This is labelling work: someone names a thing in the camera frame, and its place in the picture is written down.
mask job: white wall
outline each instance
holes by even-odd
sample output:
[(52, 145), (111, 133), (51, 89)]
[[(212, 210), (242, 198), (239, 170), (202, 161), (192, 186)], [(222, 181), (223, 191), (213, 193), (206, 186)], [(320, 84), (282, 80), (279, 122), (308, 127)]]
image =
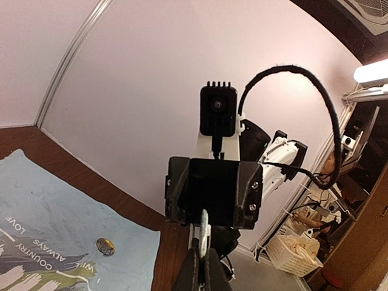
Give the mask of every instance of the white wall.
[(0, 1), (0, 127), (34, 123), (56, 67), (96, 3)]
[(388, 290), (388, 273), (386, 274), (379, 288), (377, 289), (377, 291), (385, 291), (385, 290)]
[[(102, 176), (164, 213), (169, 157), (191, 156), (199, 127), (199, 91), (231, 81), (239, 94), (276, 64), (311, 70), (338, 112), (352, 89), (356, 58), (287, 0), (116, 0), (97, 23), (62, 83), (44, 130)], [(323, 100), (302, 76), (260, 82), (247, 117), (269, 135), (281, 129), (309, 146), (310, 167), (330, 134)], [(263, 205), (252, 246), (294, 193), (302, 176)]]

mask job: black cable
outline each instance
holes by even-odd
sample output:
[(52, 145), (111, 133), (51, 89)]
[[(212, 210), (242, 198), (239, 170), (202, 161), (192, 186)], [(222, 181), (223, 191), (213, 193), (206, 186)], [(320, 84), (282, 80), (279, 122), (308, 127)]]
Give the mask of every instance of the black cable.
[(322, 179), (326, 179), (328, 177), (330, 177), (330, 175), (332, 174), (333, 172), (329, 173), (329, 174), (321, 174), (321, 173), (314, 173), (315, 176), (319, 176), (321, 177)]
[(212, 152), (214, 159), (219, 159), (222, 150), (222, 135), (215, 135), (212, 138)]
[(229, 260), (228, 256), (225, 256), (226, 260), (228, 261), (229, 267), (230, 267), (230, 273), (232, 276), (235, 274), (235, 269), (233, 268), (232, 262)]
[(322, 224), (321, 226), (319, 227), (314, 227), (314, 232), (320, 232), (328, 227), (332, 227), (334, 224), (336, 224), (337, 222), (334, 220), (331, 220), (330, 222), (327, 222), (327, 223), (324, 223)]
[(296, 209), (299, 209), (299, 208), (302, 208), (302, 207), (305, 207), (305, 206), (315, 206), (315, 205), (318, 205), (318, 202), (306, 203), (306, 204), (303, 204), (303, 205), (300, 205), (300, 206), (297, 206), (297, 207), (291, 209), (290, 212), (293, 212)]
[(327, 192), (327, 198), (325, 200), (323, 200), (322, 199), (323, 193), (324, 193), (324, 191), (321, 192), (321, 197), (319, 198), (319, 204), (321, 204), (322, 202), (328, 201), (330, 198), (330, 193)]
[(323, 87), (321, 82), (317, 79), (316, 76), (314, 76), (311, 72), (308, 70), (295, 66), (295, 65), (280, 65), (277, 67), (272, 67), (271, 69), (267, 69), (261, 73), (258, 73), (245, 87), (244, 93), (241, 96), (240, 103), (238, 105), (238, 114), (241, 115), (243, 112), (243, 106), (245, 99), (247, 98), (248, 92), (263, 78), (266, 76), (280, 73), (280, 72), (290, 72), (294, 74), (302, 74), (307, 79), (310, 80), (310, 82), (318, 89), (320, 94), (323, 97), (323, 100), (325, 102), (326, 108), (329, 111), (330, 120), (332, 122), (333, 127), (333, 135), (334, 135), (334, 156), (335, 156), (335, 166), (332, 176), (329, 179), (329, 182), (322, 183), (320, 180), (318, 180), (313, 173), (306, 169), (302, 169), (299, 167), (281, 164), (278, 162), (264, 162), (263, 164), (272, 165), (275, 167), (280, 167), (283, 169), (291, 169), (300, 173), (303, 173), (307, 175), (320, 189), (327, 190), (330, 189), (334, 183), (337, 181), (338, 177), (340, 176), (340, 168), (341, 168), (341, 132), (340, 132), (340, 124), (338, 122), (337, 114), (334, 109), (334, 105), (330, 100), (329, 94), (327, 93), (326, 89)]

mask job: fluorescent light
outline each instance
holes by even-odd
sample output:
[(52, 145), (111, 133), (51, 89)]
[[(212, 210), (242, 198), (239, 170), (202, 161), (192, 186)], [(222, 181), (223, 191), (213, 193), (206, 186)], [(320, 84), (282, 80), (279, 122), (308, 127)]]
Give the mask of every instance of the fluorescent light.
[(388, 83), (388, 59), (357, 68), (354, 80), (363, 86), (378, 86)]

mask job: coin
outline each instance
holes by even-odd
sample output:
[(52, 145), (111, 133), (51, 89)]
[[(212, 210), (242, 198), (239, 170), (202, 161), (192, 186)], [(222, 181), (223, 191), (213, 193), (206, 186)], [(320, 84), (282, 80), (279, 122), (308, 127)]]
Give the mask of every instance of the coin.
[(115, 253), (115, 246), (107, 238), (99, 238), (96, 242), (97, 249), (105, 256), (112, 256)]

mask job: white basket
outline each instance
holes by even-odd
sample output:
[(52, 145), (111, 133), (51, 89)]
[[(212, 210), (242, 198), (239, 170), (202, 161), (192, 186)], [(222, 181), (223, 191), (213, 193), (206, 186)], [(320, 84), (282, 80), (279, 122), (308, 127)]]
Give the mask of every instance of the white basket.
[(292, 236), (300, 236), (297, 235), (296, 232), (294, 232), (292, 229), (290, 229), (287, 226), (281, 226), (280, 229), (278, 230), (278, 235), (292, 235)]
[(304, 277), (318, 267), (322, 268), (321, 261), (316, 258), (316, 264), (306, 261), (302, 256), (291, 251), (278, 235), (275, 235), (266, 246), (266, 252), (271, 259), (273, 266), (299, 277)]

